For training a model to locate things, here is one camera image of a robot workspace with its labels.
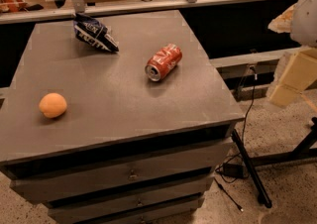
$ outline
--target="drawer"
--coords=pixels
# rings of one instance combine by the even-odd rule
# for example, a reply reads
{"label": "drawer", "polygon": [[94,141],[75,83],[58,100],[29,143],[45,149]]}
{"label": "drawer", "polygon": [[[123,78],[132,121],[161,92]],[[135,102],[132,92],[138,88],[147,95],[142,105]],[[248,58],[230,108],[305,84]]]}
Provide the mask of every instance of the drawer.
{"label": "drawer", "polygon": [[93,198],[86,202],[76,202],[57,209],[51,209],[49,216],[60,224],[97,218],[134,208],[144,208],[156,203],[201,193],[208,190],[213,175],[211,173],[189,177],[139,189],[114,193]]}
{"label": "drawer", "polygon": [[166,216],[194,211],[201,207],[203,201],[203,196],[194,195],[176,199],[168,203],[158,204],[148,207],[147,209],[138,209],[122,214],[114,214],[92,220],[75,222],[75,224],[147,224]]}
{"label": "drawer", "polygon": [[212,145],[199,143],[193,149],[168,154],[158,153],[147,155],[146,159],[138,159],[122,164],[111,162],[104,167],[80,171],[67,170],[66,174],[48,173],[32,178],[18,179],[11,182],[11,188],[31,203],[45,203],[62,198],[68,198],[101,189],[121,186],[134,182],[154,179],[175,173],[214,167],[226,157],[231,144]]}

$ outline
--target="cabinet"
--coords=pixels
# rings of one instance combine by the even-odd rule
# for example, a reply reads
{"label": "cabinet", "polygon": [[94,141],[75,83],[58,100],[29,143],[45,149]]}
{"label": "cabinet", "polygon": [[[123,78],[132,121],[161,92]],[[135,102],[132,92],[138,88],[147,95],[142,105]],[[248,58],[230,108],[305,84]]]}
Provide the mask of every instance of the cabinet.
{"label": "cabinet", "polygon": [[[178,11],[99,18],[120,51],[37,24],[0,112],[0,169],[57,223],[147,223],[197,209],[244,116]],[[147,60],[167,43],[183,59],[162,82]],[[48,92],[68,109],[38,110]]]}

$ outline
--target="speckled floor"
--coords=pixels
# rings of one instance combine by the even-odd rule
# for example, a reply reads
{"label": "speckled floor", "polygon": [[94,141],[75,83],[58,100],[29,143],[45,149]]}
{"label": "speckled floor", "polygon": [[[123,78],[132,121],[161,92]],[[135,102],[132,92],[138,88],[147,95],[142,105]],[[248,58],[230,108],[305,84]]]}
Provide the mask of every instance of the speckled floor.
{"label": "speckled floor", "polygon": [[[305,95],[317,105],[317,90]],[[242,101],[244,111],[251,101]],[[299,98],[284,110],[268,111],[266,99],[256,99],[249,113],[245,146],[250,156],[291,151],[310,131],[308,122],[316,112]],[[243,124],[237,125],[241,133]],[[228,193],[244,208],[239,211],[216,183],[205,193],[201,208],[179,214],[155,224],[315,224],[317,223],[317,162],[302,162],[258,168],[272,208],[258,203],[257,190],[250,178],[225,183],[216,175]],[[9,189],[9,180],[0,175],[0,224],[55,223],[42,206],[33,206]]]}

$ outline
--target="red object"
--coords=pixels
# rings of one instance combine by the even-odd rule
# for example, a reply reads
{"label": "red object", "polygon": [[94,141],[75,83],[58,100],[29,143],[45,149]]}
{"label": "red object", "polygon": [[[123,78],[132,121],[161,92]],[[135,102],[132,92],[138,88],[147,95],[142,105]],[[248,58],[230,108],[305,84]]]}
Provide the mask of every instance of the red object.
{"label": "red object", "polygon": [[147,63],[146,74],[152,81],[164,79],[177,66],[182,52],[176,45],[169,44],[161,48]]}

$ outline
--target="can lid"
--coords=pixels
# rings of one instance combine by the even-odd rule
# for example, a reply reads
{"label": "can lid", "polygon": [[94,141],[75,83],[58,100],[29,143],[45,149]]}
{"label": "can lid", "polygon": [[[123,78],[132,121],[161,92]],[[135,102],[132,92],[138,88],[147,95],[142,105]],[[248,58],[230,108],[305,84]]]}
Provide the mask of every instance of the can lid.
{"label": "can lid", "polygon": [[146,74],[147,74],[148,78],[152,81],[159,81],[160,80],[159,70],[153,65],[146,66]]}

